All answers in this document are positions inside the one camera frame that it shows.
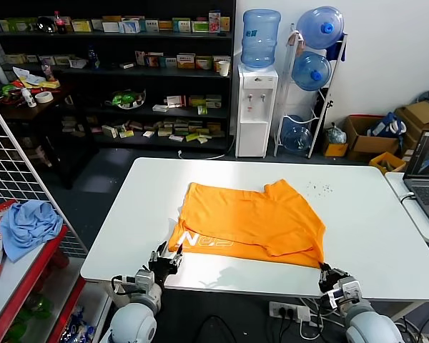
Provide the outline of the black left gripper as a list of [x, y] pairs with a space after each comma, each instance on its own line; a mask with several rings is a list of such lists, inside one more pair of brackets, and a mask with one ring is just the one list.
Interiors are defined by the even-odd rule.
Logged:
[[175, 275], [182, 261], [182, 244], [172, 259], [163, 257], [166, 247], [167, 242], [163, 241], [156, 250], [152, 251], [148, 262], [149, 270], [154, 272], [154, 280], [158, 284], [164, 284], [169, 275]]

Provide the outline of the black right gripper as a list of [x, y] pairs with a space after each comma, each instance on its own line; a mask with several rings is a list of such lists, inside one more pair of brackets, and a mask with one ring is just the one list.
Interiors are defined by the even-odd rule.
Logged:
[[341, 280], [347, 277], [346, 273], [338, 268], [332, 268], [327, 263], [319, 263], [320, 266], [320, 291], [328, 292]]

